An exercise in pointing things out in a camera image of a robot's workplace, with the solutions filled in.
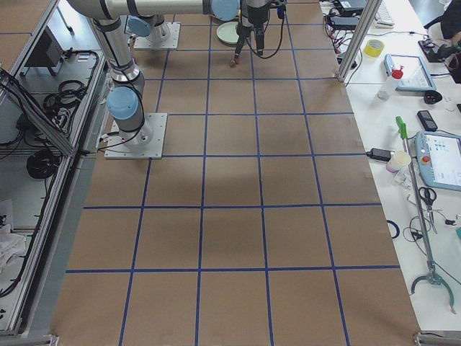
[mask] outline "white bottle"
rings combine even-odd
[[[393,68],[392,73],[386,79],[381,89],[377,92],[377,96],[382,100],[387,100],[394,93],[395,88],[397,88],[398,82],[403,77],[403,66],[400,67],[400,70]]]

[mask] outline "white plate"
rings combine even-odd
[[[216,34],[218,34],[219,39],[229,45],[236,45],[238,41],[236,30],[237,24],[237,22],[227,22],[220,25],[216,29]]]

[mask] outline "keyboard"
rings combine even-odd
[[[388,8],[386,7],[384,0],[382,0],[380,8],[377,9],[377,13],[375,15],[375,27],[392,29],[394,25],[394,19],[390,16]]]

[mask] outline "green handle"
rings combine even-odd
[[[398,132],[400,132],[400,138],[408,139],[408,134],[406,133],[406,124],[403,122],[402,117],[395,117],[397,122]]]

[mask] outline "white cup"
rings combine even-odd
[[[391,173],[396,173],[402,168],[407,167],[411,162],[411,157],[405,151],[396,151],[386,164],[386,169]]]

